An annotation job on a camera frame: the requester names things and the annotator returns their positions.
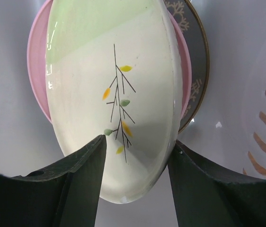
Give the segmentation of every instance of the yellow leaf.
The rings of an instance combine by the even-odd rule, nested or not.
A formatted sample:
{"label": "yellow leaf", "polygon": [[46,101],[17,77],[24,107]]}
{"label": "yellow leaf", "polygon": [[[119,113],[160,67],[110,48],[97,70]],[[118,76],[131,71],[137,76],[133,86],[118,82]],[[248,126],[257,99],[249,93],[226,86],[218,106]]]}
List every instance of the yellow leaf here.
{"label": "yellow leaf", "polygon": [[124,146],[119,147],[116,151],[116,155],[121,154],[123,150],[124,150]]}
{"label": "yellow leaf", "polygon": [[110,95],[111,89],[108,87],[103,94],[103,100],[105,100]]}
{"label": "yellow leaf", "polygon": [[131,71],[132,67],[129,66],[129,65],[125,65],[125,66],[121,66],[120,67],[120,70],[123,71],[123,72],[128,72],[128,71]]}
{"label": "yellow leaf", "polygon": [[125,131],[130,137],[133,137],[131,130],[129,129],[128,125],[127,125],[124,121],[122,121],[122,127],[123,127],[124,131]]}

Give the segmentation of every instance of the dish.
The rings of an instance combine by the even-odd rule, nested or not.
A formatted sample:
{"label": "dish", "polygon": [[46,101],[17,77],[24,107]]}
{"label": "dish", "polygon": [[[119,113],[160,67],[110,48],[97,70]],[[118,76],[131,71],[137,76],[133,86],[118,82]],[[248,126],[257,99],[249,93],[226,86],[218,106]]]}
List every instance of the dish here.
{"label": "dish", "polygon": [[101,198],[141,198],[166,166],[182,110],[178,43],[163,1],[55,0],[46,89],[65,155],[107,136]]}
{"label": "dish", "polygon": [[[50,111],[48,107],[48,100],[45,87],[45,46],[46,46],[46,35],[47,26],[49,20],[49,13],[51,10],[53,0],[47,0],[38,12],[33,22],[27,48],[27,65],[28,74],[32,86],[34,96],[47,117],[51,122]],[[181,29],[177,24],[176,20],[169,13],[171,22],[174,26],[176,37],[179,46],[179,54],[181,58],[182,67],[182,80],[183,80],[183,99],[182,99],[182,112],[183,117],[185,110],[188,105],[190,89],[191,89],[191,63],[189,57],[189,50]]]}
{"label": "dish", "polygon": [[266,3],[193,4],[210,43],[211,72],[205,99],[179,139],[219,165],[266,179]]}
{"label": "dish", "polygon": [[164,0],[186,40],[192,66],[189,103],[180,122],[179,132],[191,122],[205,95],[209,77],[209,49],[202,22],[189,0]]}

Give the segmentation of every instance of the white plate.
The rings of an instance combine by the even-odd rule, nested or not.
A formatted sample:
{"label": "white plate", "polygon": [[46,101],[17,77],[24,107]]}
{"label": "white plate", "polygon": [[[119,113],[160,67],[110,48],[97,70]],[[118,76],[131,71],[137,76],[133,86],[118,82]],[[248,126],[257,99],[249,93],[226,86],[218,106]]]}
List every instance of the white plate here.
{"label": "white plate", "polygon": [[159,178],[180,125],[182,74],[162,0],[55,0],[46,83],[65,155],[107,136],[101,198],[128,203]]}
{"label": "white plate", "polygon": [[211,71],[180,140],[226,168],[266,179],[266,1],[192,3],[204,22]]}

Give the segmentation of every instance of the gray plate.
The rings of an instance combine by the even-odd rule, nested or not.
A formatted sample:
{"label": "gray plate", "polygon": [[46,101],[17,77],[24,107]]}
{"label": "gray plate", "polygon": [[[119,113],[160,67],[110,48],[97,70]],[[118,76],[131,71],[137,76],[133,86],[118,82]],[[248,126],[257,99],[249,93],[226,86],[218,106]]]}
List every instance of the gray plate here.
{"label": "gray plate", "polygon": [[192,67],[192,85],[188,107],[180,123],[181,132],[197,113],[208,83],[209,51],[201,20],[187,0],[164,0],[169,12],[179,24],[189,48]]}

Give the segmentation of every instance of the white surface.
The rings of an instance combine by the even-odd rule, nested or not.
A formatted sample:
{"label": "white surface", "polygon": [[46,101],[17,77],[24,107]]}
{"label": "white surface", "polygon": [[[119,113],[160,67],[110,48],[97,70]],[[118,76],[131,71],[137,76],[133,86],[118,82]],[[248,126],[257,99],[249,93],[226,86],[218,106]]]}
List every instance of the white surface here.
{"label": "white surface", "polygon": [[[0,0],[0,173],[15,176],[63,157],[39,108],[26,69],[30,26],[44,0]],[[99,200],[96,227],[177,227],[167,170],[140,200]]]}
{"label": "white surface", "polygon": [[266,178],[248,151],[266,169],[266,1],[193,0],[210,48],[211,70],[203,103],[180,140],[195,152],[231,170]]}
{"label": "white surface", "polygon": [[[182,109],[178,43],[165,6],[160,5],[160,0],[147,2],[149,6],[144,12],[125,22],[117,14],[119,9],[113,7],[119,0],[109,2],[110,15],[116,14],[119,24],[78,49],[65,51],[68,54],[63,56],[59,55],[63,47],[56,43],[64,39],[64,34],[66,37],[79,35],[85,40],[85,35],[80,35],[76,28],[86,28],[85,34],[91,34],[94,27],[99,24],[109,27],[110,22],[94,19],[94,27],[90,29],[88,17],[80,16],[71,27],[64,21],[67,14],[57,18],[50,15],[49,19],[46,82],[56,137],[63,153],[69,155],[103,134],[105,129],[118,129],[107,136],[100,192],[101,198],[113,203],[135,201],[152,188],[178,136]],[[93,4],[98,13],[107,10],[100,8],[100,0]],[[79,1],[73,3],[73,8],[78,10],[83,6]],[[51,14],[61,11],[62,7],[53,4]],[[115,72],[115,61],[120,69],[125,65],[132,67],[123,72],[129,83],[121,77],[120,70]],[[106,89],[111,92],[103,100]],[[130,104],[123,107],[126,114],[119,105],[122,99],[130,100]],[[118,105],[107,105],[115,100]],[[125,131],[124,123],[131,132]],[[123,146],[124,151],[117,154]]]}

